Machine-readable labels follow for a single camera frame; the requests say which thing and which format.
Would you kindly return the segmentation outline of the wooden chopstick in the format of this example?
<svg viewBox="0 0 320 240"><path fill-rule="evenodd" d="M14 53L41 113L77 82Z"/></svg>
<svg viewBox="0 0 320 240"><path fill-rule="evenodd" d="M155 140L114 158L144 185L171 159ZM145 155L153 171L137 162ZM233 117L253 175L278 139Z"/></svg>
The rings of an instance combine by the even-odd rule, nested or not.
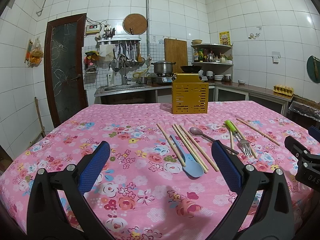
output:
<svg viewBox="0 0 320 240"><path fill-rule="evenodd" d="M186 136L183 134L180 128L176 124L172 125L173 129L177 133L177 135L180 137L180 139L185 144L186 148L189 150L189 152L193 155L193 158L201 165L201 167L204 170L204 173L208 172L208 167L204 163L204 161L201 159L201 157L198 155L198 153L195 151L189 140L186 138Z"/></svg>
<svg viewBox="0 0 320 240"><path fill-rule="evenodd" d="M183 131L174 124L174 127L177 129L185 143L188 145L189 152L193 155L194 159L202 166L204 173L208 173L208 167L202 160L202 158L199 156L199 154L196 152L195 148L192 146L192 144L189 142L188 138L184 135Z"/></svg>
<svg viewBox="0 0 320 240"><path fill-rule="evenodd" d="M248 126L249 128L253 129L254 131L258 132L260 135L262 135L263 137L267 138L268 140L272 141L273 143L275 143L276 145L280 146L280 143L278 143L276 140L274 140L273 138L271 138L269 135L263 133L262 131L260 131L259 129L255 128L254 126L250 125L249 123L245 122L244 120L241 120L239 118L236 118L237 121L243 123L244 125Z"/></svg>
<svg viewBox="0 0 320 240"><path fill-rule="evenodd" d="M172 150L174 151L174 153L176 154L178 160L180 161L181 165L183 167L185 167L185 162L180 154L180 152L178 151L178 149L176 148L176 146L173 144L173 142L170 140L169 136L167 135L167 133L165 132L165 130L161 127L160 124L157 124L157 127L161 130L162 134L164 135L165 139L167 140L167 142L169 143L170 147L172 148Z"/></svg>
<svg viewBox="0 0 320 240"><path fill-rule="evenodd" d="M178 125L178 127L188 136L188 138L193 142L193 144L197 147L197 149L202 153L202 155L207 159L208 163L215 169L215 171L219 171L216 163L209 157L209 155L203 150L203 148L195 141L195 139L185 130L184 127Z"/></svg>

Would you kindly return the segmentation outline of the light blue plastic spoon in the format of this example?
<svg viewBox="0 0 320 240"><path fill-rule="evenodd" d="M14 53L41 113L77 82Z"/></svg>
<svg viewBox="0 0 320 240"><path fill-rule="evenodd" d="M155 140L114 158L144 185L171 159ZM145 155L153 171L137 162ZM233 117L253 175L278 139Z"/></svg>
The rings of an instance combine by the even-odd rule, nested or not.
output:
<svg viewBox="0 0 320 240"><path fill-rule="evenodd" d="M183 167L184 172L193 178L200 178L204 175L204 170L201 165L193 158L190 153L186 153L180 143L175 139L174 135L171 135L171 138L177 147L179 153L184 160L185 166Z"/></svg>

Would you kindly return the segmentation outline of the green handled metal fork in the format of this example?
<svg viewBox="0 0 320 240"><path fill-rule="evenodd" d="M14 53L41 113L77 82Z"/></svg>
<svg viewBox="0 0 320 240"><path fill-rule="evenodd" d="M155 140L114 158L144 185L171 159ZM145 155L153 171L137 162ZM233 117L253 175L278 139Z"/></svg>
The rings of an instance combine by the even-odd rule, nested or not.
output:
<svg viewBox="0 0 320 240"><path fill-rule="evenodd" d="M238 141L239 148L242 150L245 156L253 155L249 142L244 138L243 135L240 134L239 130L236 128L236 126L231 122L231 120L225 121L226 126L230 129L230 131L233 133L234 137Z"/></svg>

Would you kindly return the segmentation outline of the yellow egg tray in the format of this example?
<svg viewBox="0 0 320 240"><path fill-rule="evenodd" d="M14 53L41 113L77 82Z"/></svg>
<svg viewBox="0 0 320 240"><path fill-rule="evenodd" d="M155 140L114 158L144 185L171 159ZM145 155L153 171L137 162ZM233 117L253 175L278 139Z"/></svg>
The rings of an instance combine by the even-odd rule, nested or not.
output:
<svg viewBox="0 0 320 240"><path fill-rule="evenodd" d="M293 96L294 90L292 87L287 87L283 85L275 85L273 87L273 92L285 96Z"/></svg>

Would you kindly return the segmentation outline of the pink floral tablecloth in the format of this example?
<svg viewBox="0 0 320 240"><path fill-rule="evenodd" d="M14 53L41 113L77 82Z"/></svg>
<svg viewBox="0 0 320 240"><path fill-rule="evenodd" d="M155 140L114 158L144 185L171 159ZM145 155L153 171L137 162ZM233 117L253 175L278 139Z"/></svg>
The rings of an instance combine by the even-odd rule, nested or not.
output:
<svg viewBox="0 0 320 240"><path fill-rule="evenodd" d="M284 171L295 225L300 226L312 191L295 180L297 159L285 148L284 139L289 135L296 138L313 154L319 154L319 143L306 129L253 101L211 102L206 114L186 115L172 114L171 106L164 103L90 106L13 161L1 176L1 201L25 230L38 169L63 170L106 141L111 156L85 198L116 239L205 239L236 194L212 168L200 178L189 178L157 124L169 138L175 134L172 125L176 124L185 129L198 127L230 145L226 120L240 129L258 156L255 159L240 153L243 163L263 172Z"/></svg>

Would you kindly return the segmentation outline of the metal spoon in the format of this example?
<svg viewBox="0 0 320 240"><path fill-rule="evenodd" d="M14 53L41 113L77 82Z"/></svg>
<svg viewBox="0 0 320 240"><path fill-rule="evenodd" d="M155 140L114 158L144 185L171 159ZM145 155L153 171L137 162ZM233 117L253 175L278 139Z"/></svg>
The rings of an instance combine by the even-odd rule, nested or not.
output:
<svg viewBox="0 0 320 240"><path fill-rule="evenodd" d="M193 135L200 135L200 136L206 138L207 140L209 140L209 141L211 141L211 142L215 142L215 139L213 139L213 138L205 135L205 134L203 133L203 131L202 131L201 129L197 128L197 127L191 127L191 128L189 128L189 132L190 132L191 134L193 134ZM223 146L224 146L224 148L225 148L226 150L228 150L229 152L231 152L231 153L233 153L233 154L236 154L236 155L239 154L239 152L237 152L236 150L234 150L234 149L232 149L232 148L230 148L230 147L228 147L228 146L226 146L226 145L223 145Z"/></svg>

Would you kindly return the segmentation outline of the yellow perforated utensil holder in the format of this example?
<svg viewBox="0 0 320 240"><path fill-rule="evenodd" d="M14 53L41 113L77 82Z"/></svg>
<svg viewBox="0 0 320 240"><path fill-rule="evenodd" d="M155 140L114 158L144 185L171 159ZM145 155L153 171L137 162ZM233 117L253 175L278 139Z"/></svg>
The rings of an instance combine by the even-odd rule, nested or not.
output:
<svg viewBox="0 0 320 240"><path fill-rule="evenodd" d="M198 74L177 73L171 91L173 114L207 113L209 84Z"/></svg>

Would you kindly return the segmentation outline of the corner metal shelf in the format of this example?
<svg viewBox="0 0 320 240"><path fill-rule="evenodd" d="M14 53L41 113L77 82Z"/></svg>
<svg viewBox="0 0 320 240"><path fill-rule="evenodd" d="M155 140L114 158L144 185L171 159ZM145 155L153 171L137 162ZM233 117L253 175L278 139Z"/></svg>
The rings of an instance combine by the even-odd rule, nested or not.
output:
<svg viewBox="0 0 320 240"><path fill-rule="evenodd" d="M191 46L193 49L192 64L218 64L225 66L233 65L231 45L216 43L201 43Z"/></svg>

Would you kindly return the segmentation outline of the black wok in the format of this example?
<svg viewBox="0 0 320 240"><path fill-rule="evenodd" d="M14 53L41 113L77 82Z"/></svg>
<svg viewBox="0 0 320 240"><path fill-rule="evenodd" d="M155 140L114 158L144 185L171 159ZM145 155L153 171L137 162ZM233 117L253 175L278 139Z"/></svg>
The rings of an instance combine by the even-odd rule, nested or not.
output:
<svg viewBox="0 0 320 240"><path fill-rule="evenodd" d="M198 65L181 66L181 70L187 74L198 74L201 69L202 67Z"/></svg>

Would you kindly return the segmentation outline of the hanging orange bag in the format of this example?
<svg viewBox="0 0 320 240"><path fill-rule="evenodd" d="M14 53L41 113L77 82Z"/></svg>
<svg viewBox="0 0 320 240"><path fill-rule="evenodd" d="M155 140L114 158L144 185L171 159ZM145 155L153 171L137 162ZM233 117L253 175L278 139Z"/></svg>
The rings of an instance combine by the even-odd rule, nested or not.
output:
<svg viewBox="0 0 320 240"><path fill-rule="evenodd" d="M24 62L28 67L37 67L42 62L44 53L42 50L40 38L35 38L34 41L29 40L27 44L27 49L25 52Z"/></svg>

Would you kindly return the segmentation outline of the gas stove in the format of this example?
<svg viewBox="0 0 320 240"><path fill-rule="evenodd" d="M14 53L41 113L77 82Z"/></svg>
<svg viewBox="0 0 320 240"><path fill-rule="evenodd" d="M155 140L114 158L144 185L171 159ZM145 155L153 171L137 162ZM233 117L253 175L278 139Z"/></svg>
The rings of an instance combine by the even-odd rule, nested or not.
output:
<svg viewBox="0 0 320 240"><path fill-rule="evenodd" d="M157 84L165 84L165 83L172 83L176 79L174 74L156 74L151 78L153 83Z"/></svg>

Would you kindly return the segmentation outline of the steel cooking pot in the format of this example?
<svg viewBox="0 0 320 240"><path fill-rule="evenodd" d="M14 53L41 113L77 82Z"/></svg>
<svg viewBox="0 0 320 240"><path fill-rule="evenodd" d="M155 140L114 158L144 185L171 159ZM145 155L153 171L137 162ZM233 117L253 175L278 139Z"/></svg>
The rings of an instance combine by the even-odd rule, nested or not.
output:
<svg viewBox="0 0 320 240"><path fill-rule="evenodd" d="M173 73L173 67L176 63L169 61L157 61L153 62L153 70L157 75L169 75Z"/></svg>

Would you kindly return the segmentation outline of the wooden cutting board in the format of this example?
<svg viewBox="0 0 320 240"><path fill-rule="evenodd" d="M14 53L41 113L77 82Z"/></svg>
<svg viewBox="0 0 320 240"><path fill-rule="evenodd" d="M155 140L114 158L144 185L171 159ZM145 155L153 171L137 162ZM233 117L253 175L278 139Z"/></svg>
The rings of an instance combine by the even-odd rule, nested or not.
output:
<svg viewBox="0 0 320 240"><path fill-rule="evenodd" d="M173 73L182 73L182 66L188 65L187 42L177 39L164 39L164 56L165 60L172 62Z"/></svg>

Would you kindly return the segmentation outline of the dark glass door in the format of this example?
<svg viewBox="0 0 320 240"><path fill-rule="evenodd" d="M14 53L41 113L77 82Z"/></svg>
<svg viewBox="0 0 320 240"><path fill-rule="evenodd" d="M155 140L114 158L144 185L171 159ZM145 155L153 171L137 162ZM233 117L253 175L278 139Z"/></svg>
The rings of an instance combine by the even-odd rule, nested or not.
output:
<svg viewBox="0 0 320 240"><path fill-rule="evenodd" d="M44 79L53 126L57 127L88 106L82 73L86 14L47 23Z"/></svg>

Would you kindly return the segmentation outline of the hanging utensil rack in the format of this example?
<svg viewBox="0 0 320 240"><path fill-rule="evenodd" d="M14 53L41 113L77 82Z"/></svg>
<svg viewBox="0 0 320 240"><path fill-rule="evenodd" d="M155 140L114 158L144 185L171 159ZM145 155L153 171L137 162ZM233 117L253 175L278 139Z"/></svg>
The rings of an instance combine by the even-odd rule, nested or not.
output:
<svg viewBox="0 0 320 240"><path fill-rule="evenodd" d="M140 67L145 63L141 56L139 36L97 38L100 57L109 63L109 68L118 72L126 67Z"/></svg>

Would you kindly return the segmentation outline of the round woven tray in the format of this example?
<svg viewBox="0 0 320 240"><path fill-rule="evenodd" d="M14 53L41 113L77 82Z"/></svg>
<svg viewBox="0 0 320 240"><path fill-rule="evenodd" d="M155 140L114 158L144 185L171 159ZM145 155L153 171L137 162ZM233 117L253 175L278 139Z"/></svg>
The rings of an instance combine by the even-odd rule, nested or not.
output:
<svg viewBox="0 0 320 240"><path fill-rule="evenodd" d="M129 14L123 20L123 29L131 35L142 35L147 31L148 21L141 14Z"/></svg>

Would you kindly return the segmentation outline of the white wall socket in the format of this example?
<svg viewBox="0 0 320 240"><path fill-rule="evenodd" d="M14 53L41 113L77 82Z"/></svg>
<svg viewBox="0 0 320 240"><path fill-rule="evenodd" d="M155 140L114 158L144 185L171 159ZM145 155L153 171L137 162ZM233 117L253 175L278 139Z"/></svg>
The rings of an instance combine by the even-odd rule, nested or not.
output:
<svg viewBox="0 0 320 240"><path fill-rule="evenodd" d="M278 64L280 62L281 54L278 51L272 52L272 62L273 64Z"/></svg>

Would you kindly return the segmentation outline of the yellow wall poster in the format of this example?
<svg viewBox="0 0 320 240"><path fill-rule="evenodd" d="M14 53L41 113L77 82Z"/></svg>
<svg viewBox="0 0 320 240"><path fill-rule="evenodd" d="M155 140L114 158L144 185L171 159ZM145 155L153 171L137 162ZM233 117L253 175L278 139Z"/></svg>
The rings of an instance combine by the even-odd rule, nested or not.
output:
<svg viewBox="0 0 320 240"><path fill-rule="evenodd" d="M231 45L231 38L230 38L229 31L222 31L219 33L219 43L227 46Z"/></svg>

